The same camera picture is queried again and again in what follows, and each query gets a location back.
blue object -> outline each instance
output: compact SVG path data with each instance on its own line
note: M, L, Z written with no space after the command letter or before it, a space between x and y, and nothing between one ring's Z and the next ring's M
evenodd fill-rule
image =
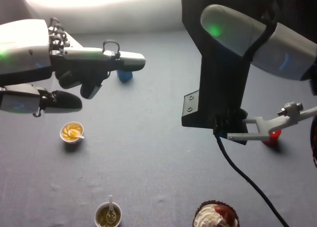
M125 72L122 70L117 70L117 75L118 75L120 81L123 83L129 81L133 77L132 72Z

table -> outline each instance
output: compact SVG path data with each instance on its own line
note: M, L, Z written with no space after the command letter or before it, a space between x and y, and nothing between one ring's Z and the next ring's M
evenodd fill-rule
M196 209L211 199L234 207L241 227L281 226L227 164L212 131L181 126L183 96L200 79L201 57L186 31L74 38L83 46L118 40L122 50L142 53L147 65L126 84L113 73L94 99L82 99L78 113L36 119L0 112L1 226L93 227L96 208L110 194L122 209L122 227L191 226ZM36 84L60 89L55 78ZM79 95L79 88L68 91ZM242 108L251 116L272 119L290 101L316 105L307 82L250 69ZM85 129L76 149L59 137L69 121ZM316 222L310 124L283 130L278 150L223 140L290 226Z

cup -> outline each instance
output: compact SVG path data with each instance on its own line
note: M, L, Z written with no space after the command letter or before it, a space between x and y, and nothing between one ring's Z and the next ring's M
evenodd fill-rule
M75 143L77 143L79 140L81 140L81 138L77 138L77 139L75 139L75 140L65 140L65 139L64 139L64 137L63 137L63 135L62 135L64 129L65 129L67 126L72 125L72 124L79 125L79 126L81 127L82 131L83 131L83 132L81 133L81 135L84 134L84 127L83 127L83 125L81 125L79 122L68 122L68 123L66 123L66 124L60 129L59 135L60 135L60 138L61 138L63 141L65 141L66 143L69 143L69 144L75 144Z
M115 210L115 213L117 214L117 218L119 218L119 216L120 216L119 222L114 226L114 227L118 227L119 224L120 224L120 222L121 222L121 219L122 219L121 208L119 207L118 204L116 204L116 203L114 203L114 202L113 202L112 204L113 204L113 208L114 208L114 210ZM96 227L102 227L102 226L98 223L98 214L99 214L99 212L100 212L103 208L108 207L108 206L109 206L109 202L105 202L105 203L101 204L101 205L97 208L97 210L96 210L96 212L95 212L95 225L96 225Z

bolt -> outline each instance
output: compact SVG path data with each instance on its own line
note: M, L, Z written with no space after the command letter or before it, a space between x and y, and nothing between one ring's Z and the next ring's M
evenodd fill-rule
M296 105L297 105L298 111L303 111L304 110L304 107L303 107L301 102L297 103Z
M285 107L283 107L281 109L281 111L278 112L278 116L286 116L287 115L287 111L285 110Z

chocolate cupcake liner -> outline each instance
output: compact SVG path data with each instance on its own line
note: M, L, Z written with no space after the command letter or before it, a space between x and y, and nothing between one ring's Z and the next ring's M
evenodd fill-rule
M235 215L235 218L236 218L236 220L238 221L238 227L240 227L239 217L238 217L238 215L237 215L237 212L236 212L231 206L229 206L228 204L223 203L223 202L221 202L221 201L216 201L216 200L213 200L213 201L205 201L205 202L203 202L203 203L200 205L200 207L197 209L197 211L196 211L196 213L195 213L195 217L194 217L194 219L193 219L193 227L194 227L194 221L195 221L195 218L196 218L198 212L200 212L200 210L201 210L204 206L210 205L210 204L223 205L223 206L229 207L229 208L233 211L233 213L234 213L234 215Z

